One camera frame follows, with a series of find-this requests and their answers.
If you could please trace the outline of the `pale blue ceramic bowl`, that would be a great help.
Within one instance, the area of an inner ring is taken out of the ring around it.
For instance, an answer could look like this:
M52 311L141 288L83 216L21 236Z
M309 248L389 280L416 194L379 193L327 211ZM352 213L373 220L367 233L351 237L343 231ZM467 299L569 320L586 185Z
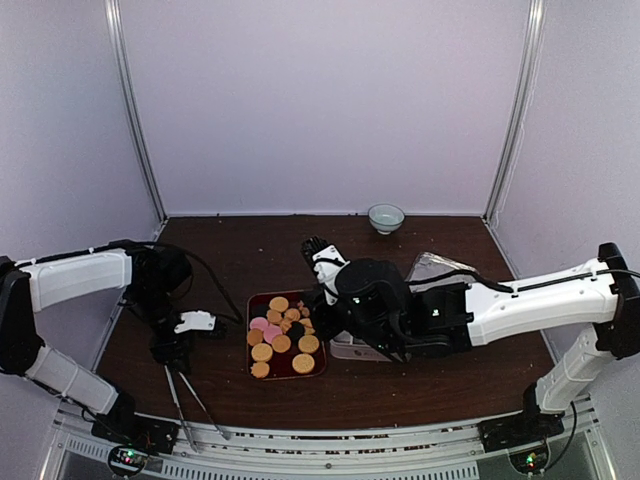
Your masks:
M405 214L395 205L376 204L369 208L368 219L377 233L390 235L402 226Z

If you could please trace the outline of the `white divided cookie tin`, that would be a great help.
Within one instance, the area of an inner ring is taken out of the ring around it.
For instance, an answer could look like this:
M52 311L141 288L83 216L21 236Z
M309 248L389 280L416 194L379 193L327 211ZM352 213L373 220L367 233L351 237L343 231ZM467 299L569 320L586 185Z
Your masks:
M329 350L334 358L341 360L390 362L389 358L346 331L329 341Z

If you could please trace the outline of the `dark red cookie tray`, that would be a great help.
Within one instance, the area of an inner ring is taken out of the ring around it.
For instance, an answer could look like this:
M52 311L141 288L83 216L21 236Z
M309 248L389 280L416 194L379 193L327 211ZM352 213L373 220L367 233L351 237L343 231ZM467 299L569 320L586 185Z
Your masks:
M307 292L263 293L247 302L247 371L256 380L322 374L328 364Z

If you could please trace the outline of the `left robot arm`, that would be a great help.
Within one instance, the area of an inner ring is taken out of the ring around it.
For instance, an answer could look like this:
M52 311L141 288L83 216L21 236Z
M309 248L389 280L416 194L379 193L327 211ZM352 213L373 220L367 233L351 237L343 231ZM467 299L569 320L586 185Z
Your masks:
M120 302L148 330L152 358L168 374L189 373L193 340L173 296L191 275L180 250L130 241L31 261L2 257L2 373L80 409L97 436L169 452L176 425L143 419L130 393L77 355L99 345L95 322Z

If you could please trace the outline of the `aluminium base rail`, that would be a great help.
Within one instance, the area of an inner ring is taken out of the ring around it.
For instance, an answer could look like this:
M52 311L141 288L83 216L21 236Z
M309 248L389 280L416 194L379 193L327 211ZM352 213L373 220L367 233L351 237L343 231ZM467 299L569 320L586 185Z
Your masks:
M524 462L542 454L542 479L617 479L589 397L575 400L558 437L488 451L476 419L413 427L275 430L191 423L170 436L137 479L529 479Z

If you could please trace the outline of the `bottom left round cookie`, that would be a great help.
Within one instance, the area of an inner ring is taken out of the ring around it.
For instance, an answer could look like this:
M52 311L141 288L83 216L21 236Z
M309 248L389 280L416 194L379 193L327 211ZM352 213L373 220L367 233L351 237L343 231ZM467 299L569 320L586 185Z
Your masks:
M254 362L250 369L251 375L256 379L267 378L270 374L270 365L267 362Z

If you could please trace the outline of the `left pink round cookie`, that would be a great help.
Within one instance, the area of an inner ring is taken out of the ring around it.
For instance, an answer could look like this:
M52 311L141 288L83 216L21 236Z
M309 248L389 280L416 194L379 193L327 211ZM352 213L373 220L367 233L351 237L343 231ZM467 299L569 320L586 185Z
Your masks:
M251 330L264 331L269 325L270 323L265 317L254 317L249 322L249 328Z

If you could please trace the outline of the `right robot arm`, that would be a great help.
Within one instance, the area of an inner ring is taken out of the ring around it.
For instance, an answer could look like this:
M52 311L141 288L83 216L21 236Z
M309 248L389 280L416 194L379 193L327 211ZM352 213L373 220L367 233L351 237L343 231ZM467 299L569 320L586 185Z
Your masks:
M560 362L527 387L519 413L479 424L488 452L561 434L564 413L584 387L610 362L639 351L639 276L613 243L572 269L507 283L463 267L407 280L392 262L348 260L319 237L306 240L301 252L318 283L310 310L319 336L348 333L393 362L581 326Z

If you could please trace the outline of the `smooth round tan cookie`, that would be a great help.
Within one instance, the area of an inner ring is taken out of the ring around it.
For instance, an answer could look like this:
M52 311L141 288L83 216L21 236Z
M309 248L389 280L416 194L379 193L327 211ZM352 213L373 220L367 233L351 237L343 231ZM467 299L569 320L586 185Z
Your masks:
M287 335L281 334L272 341L271 346L276 353L286 353L291 349L292 342Z

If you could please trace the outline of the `pink round cookie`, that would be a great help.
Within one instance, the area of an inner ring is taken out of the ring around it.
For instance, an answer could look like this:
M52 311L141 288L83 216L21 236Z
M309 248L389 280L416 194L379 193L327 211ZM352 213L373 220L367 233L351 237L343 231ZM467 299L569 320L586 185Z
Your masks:
M272 341L281 334L282 330L279 325L269 325L263 331L263 338L266 343L271 344Z
M251 330L264 331L269 325L270 323L265 317L254 317L249 322L249 328Z

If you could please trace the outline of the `right pink round cookie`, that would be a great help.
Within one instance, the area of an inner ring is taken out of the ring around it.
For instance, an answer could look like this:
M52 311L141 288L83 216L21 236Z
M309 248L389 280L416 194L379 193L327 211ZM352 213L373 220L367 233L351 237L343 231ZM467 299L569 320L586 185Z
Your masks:
M281 334L282 330L279 325L269 325L263 331L263 338L266 343L271 344L272 341Z

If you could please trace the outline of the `black round cookie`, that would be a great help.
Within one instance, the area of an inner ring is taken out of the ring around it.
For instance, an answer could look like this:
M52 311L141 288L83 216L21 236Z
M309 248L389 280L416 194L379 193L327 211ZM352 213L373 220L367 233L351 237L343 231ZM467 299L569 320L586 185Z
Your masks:
M297 342L305 335L305 326L300 322L293 322L287 330L286 335L294 342Z

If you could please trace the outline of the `right aluminium frame post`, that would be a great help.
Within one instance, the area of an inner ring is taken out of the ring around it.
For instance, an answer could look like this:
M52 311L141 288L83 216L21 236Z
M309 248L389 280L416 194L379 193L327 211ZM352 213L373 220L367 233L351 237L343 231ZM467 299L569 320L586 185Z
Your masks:
M507 123L498 168L483 216L485 223L491 228L496 227L499 223L498 217L504 208L515 172L517 157L524 136L527 109L533 98L543 40L545 14L546 1L534 0L529 2L527 25L511 113Z

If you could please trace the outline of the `large round tan cookie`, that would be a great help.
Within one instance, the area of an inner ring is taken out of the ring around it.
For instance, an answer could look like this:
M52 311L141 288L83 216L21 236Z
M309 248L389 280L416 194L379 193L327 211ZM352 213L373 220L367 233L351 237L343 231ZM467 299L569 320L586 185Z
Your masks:
M312 355L308 353L300 353L292 359L293 370L300 375L306 375L311 373L315 368L315 360Z

